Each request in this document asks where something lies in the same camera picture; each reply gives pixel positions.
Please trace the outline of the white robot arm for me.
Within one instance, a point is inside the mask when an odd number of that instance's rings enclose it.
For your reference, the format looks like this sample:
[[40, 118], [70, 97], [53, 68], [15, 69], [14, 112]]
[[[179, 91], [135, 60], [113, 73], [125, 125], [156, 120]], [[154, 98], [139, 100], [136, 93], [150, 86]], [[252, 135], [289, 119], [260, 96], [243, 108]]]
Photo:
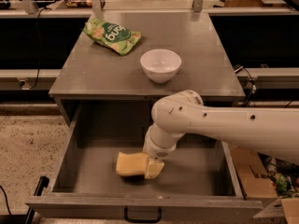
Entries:
[[187, 133], [200, 134], [299, 164], [299, 110], [296, 108], [210, 107], [195, 91], [158, 100], [151, 109], [143, 151], [162, 161]]

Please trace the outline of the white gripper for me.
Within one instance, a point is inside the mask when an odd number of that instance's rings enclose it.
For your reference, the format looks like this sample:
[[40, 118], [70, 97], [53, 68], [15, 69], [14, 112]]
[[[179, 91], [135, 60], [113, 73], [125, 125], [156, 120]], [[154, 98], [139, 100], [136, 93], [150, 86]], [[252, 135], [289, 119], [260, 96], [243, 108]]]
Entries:
[[146, 161], [146, 171], [144, 177], [146, 179], [156, 178], [164, 168], [164, 162], [160, 160], [166, 159], [175, 149], [177, 145], [171, 147], [159, 147], [149, 137], [144, 141], [142, 151], [150, 156]]

